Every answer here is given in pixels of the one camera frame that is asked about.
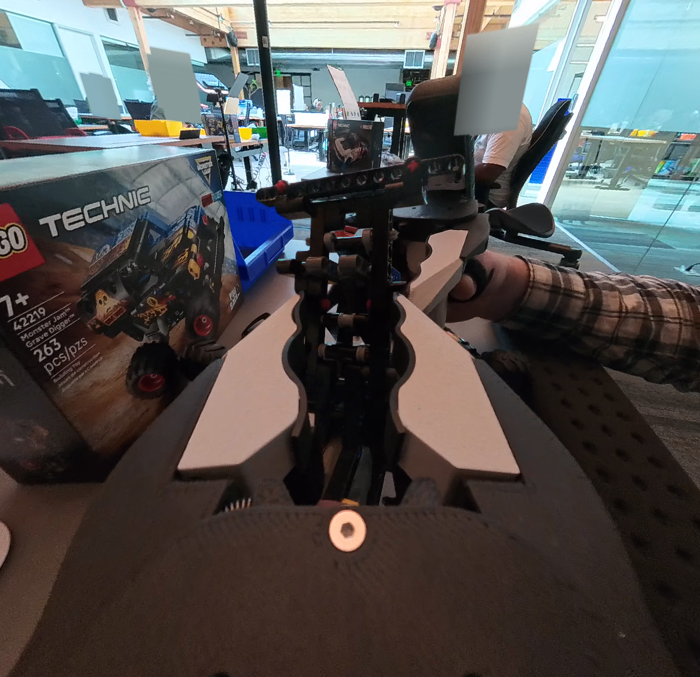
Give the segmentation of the person's right hand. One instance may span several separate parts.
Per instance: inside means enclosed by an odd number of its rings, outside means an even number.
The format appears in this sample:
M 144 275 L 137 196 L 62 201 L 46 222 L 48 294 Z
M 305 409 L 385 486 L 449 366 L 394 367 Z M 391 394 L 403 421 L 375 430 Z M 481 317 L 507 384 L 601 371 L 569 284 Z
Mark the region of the person's right hand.
M 500 322 L 520 305 L 528 285 L 529 269 L 523 259 L 486 251 L 465 263 L 449 293 L 446 320 Z

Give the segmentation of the toy truck set box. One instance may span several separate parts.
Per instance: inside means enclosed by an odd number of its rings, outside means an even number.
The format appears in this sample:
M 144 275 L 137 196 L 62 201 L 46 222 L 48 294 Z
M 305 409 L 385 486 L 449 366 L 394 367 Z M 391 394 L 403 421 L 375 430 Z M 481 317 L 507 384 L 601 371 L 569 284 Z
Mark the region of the toy truck set box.
M 119 457 L 243 302 L 215 152 L 1 163 L 1 446 L 41 477 Z

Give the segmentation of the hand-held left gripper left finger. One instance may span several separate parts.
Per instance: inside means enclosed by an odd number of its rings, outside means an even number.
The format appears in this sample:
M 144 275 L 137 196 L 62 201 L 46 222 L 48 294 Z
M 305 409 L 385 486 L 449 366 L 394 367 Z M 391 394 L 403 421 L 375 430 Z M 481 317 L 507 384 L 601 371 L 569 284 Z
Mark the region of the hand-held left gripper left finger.
M 293 469 L 300 385 L 283 352 L 297 331 L 299 300 L 287 300 L 224 358 L 177 466 L 183 477 L 284 480 Z

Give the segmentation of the black mesh chair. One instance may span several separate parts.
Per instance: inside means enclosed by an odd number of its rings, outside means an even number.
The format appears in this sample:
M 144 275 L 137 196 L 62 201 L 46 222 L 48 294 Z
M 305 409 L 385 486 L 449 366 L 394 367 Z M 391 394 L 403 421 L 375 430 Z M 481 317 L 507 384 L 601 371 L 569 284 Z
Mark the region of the black mesh chair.
M 59 99 L 47 101 L 37 89 L 1 90 L 1 140 L 86 135 Z

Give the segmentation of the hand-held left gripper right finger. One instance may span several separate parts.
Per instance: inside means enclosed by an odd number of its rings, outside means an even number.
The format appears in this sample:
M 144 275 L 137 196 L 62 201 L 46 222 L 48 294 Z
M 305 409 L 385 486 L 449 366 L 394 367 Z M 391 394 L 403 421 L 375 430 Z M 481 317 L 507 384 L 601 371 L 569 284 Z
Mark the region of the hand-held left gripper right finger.
M 471 354 L 406 297 L 398 305 L 398 332 L 412 350 L 398 387 L 398 466 L 412 480 L 516 480 L 520 468 Z

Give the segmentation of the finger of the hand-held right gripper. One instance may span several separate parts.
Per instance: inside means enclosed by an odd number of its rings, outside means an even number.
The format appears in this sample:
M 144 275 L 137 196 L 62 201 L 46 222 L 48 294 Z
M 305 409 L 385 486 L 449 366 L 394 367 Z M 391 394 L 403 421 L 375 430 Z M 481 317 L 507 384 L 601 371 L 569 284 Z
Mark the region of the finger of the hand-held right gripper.
M 447 297 L 463 274 L 467 240 L 467 230 L 446 230 L 407 243 L 407 298 L 440 328 L 447 321 Z

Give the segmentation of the small car set box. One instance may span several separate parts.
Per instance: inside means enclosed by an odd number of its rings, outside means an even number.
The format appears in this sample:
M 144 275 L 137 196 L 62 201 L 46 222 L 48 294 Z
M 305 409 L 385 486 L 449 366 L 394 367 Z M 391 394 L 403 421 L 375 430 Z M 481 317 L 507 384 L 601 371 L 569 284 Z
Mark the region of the small car set box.
M 379 168 L 383 137 L 383 122 L 328 120 L 328 172 L 344 174 Z

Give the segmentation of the black metal pole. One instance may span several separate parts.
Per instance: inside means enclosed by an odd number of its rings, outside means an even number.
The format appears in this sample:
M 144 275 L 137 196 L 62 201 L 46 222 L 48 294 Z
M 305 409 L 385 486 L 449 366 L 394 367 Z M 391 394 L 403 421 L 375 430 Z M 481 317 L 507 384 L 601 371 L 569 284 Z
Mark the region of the black metal pole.
M 272 56 L 270 49 L 269 19 L 267 0 L 252 0 L 258 40 L 260 74 L 262 80 L 265 126 L 272 185 L 282 179 L 281 154 L 277 127 L 275 84 L 273 80 Z

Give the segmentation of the black and blue office chair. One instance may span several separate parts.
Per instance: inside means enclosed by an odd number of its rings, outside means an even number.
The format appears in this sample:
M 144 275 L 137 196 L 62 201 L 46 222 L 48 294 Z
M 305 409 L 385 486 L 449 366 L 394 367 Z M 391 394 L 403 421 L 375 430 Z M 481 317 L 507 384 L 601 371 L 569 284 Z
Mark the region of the black and blue office chair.
M 536 166 L 547 152 L 553 150 L 564 134 L 571 118 L 571 100 L 553 104 L 533 131 L 530 146 L 515 166 L 510 179 L 509 197 L 505 208 L 487 208 L 490 235 L 506 243 L 530 247 L 561 255 L 559 264 L 578 269 L 582 250 L 549 241 L 555 232 L 552 211 L 542 203 L 517 205 L 520 192 Z

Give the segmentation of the person's right forearm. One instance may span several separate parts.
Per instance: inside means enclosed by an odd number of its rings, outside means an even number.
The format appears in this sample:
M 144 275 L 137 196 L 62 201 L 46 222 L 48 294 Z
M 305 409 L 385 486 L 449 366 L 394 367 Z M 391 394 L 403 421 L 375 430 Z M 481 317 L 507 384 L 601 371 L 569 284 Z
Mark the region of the person's right forearm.
M 699 288 L 525 259 L 523 298 L 502 324 L 604 367 L 699 392 Z

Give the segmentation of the blue storage bin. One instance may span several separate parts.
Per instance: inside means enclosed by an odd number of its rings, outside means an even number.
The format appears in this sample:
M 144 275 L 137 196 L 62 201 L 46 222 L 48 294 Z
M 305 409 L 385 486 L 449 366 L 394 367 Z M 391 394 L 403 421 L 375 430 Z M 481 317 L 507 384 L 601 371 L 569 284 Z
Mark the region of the blue storage bin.
M 224 191 L 241 286 L 247 293 L 294 237 L 292 221 L 259 203 L 252 192 Z

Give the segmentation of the yellow storage bin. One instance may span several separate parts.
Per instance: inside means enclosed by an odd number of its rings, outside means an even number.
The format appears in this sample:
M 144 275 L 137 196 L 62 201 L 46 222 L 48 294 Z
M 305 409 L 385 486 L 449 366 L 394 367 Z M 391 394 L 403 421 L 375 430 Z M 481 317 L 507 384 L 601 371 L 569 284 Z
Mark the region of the yellow storage bin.
M 182 122 L 171 120 L 133 120 L 136 131 L 144 137 L 177 138 L 185 128 Z

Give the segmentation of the black tyre on axle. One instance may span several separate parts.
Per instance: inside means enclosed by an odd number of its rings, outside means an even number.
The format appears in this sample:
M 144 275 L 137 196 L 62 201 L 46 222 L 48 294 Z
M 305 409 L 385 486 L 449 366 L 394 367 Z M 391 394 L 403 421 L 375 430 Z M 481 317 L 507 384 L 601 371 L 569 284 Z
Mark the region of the black tyre on axle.
M 522 400 L 529 403 L 532 395 L 533 378 L 530 363 L 521 353 L 514 350 L 494 349 L 482 352 L 483 360 Z
M 213 361 L 224 357 L 227 348 L 214 339 L 193 340 L 180 355 L 180 360 L 197 367 L 207 367 Z

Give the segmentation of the grey desk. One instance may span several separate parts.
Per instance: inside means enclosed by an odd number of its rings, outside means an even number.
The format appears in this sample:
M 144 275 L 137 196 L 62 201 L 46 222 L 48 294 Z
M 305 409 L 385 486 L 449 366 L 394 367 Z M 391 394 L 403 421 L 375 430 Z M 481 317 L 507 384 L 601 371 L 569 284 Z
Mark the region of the grey desk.
M 246 293 L 220 339 L 232 348 L 253 319 L 273 313 L 293 294 L 291 277 L 273 266 Z M 494 326 L 481 319 L 449 327 L 481 351 L 500 346 Z M 1 522 L 10 533 L 1 565 L 1 676 L 13 669 L 34 632 L 66 550 L 101 483 L 24 486 L 1 471 Z

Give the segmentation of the toy truck chassis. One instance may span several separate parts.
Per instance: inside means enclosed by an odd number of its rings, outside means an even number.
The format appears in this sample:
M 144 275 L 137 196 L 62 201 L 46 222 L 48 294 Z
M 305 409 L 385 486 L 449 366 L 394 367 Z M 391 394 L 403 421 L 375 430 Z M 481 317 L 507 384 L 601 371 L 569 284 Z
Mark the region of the toy truck chassis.
M 420 277 L 408 267 L 410 241 L 426 250 L 437 230 L 475 214 L 464 153 L 288 184 L 257 192 L 284 218 L 308 217 L 307 250 L 279 260 L 300 297 L 283 364 L 297 378 L 301 434 L 292 471 L 296 501 L 379 505 L 398 472 L 405 438 L 398 390 L 415 351 L 401 332 L 399 298 Z

